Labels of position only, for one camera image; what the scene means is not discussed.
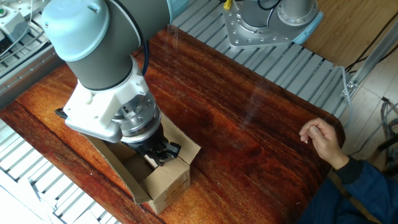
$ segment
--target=human hand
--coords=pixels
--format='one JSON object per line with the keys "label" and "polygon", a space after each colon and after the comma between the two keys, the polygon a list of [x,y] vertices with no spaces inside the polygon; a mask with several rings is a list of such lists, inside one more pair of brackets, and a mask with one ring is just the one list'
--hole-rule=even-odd
{"label": "human hand", "polygon": [[300,140],[306,143],[310,137],[318,155],[336,170],[348,163],[349,157],[341,151],[335,129],[326,121],[317,118],[307,122],[301,129],[300,136]]}

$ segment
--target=wooden table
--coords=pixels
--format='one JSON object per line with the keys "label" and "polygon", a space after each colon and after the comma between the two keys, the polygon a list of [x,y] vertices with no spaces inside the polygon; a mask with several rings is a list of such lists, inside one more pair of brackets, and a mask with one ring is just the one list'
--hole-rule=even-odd
{"label": "wooden table", "polygon": [[76,85],[66,65],[0,118],[122,223],[294,223],[330,170],[299,130],[324,118],[342,145],[340,122],[176,28],[150,44],[146,80],[157,104],[202,147],[191,187],[158,216],[135,205],[91,144],[55,115]]}

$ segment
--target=finger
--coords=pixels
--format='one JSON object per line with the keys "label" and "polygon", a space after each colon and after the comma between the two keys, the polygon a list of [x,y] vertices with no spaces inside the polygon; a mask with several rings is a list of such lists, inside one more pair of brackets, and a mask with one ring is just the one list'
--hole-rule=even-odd
{"label": "finger", "polygon": [[330,134],[334,131],[333,127],[330,126],[326,121],[317,118],[304,124],[303,128],[300,131],[300,135],[309,132],[311,126],[316,126],[323,134]]}
{"label": "finger", "polygon": [[300,136],[300,141],[308,143],[308,136]]}
{"label": "finger", "polygon": [[326,138],[316,126],[310,127],[310,136],[312,139],[315,139],[318,144],[326,144]]}

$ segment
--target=blue sleeve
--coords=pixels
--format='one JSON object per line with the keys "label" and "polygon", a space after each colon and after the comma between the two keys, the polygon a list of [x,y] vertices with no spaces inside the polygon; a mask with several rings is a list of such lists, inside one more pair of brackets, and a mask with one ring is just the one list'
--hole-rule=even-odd
{"label": "blue sleeve", "polygon": [[398,183],[366,161],[350,158],[336,171],[343,187],[383,224],[398,223]]}

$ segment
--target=robotic arm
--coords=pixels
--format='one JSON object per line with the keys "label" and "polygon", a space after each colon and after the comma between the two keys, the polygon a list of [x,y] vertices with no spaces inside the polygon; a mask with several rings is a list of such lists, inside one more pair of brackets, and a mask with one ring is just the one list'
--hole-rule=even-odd
{"label": "robotic arm", "polygon": [[66,124],[122,141],[162,165],[180,147],[164,138],[160,111],[131,53],[188,6],[187,0],[53,0],[42,26],[78,78]]}

